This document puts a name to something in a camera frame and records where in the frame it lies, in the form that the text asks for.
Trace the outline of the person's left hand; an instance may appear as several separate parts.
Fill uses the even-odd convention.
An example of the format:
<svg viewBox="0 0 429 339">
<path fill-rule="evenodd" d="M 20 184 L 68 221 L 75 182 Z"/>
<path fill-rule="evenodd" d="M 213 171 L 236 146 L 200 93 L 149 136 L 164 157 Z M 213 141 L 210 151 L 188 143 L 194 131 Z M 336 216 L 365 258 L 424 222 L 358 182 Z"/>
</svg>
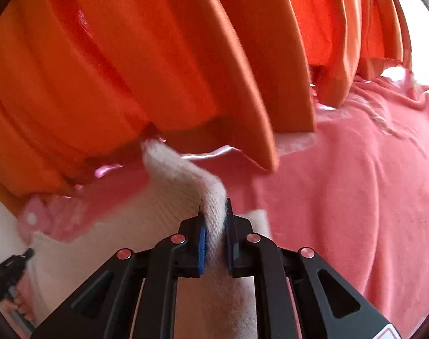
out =
<svg viewBox="0 0 429 339">
<path fill-rule="evenodd" d="M 24 275 L 16 285 L 14 298 L 5 298 L 0 303 L 0 309 L 4 314 L 11 314 L 16 311 L 23 314 L 29 321 L 35 320 L 33 309 L 33 298 L 31 282 L 27 275 Z"/>
</svg>

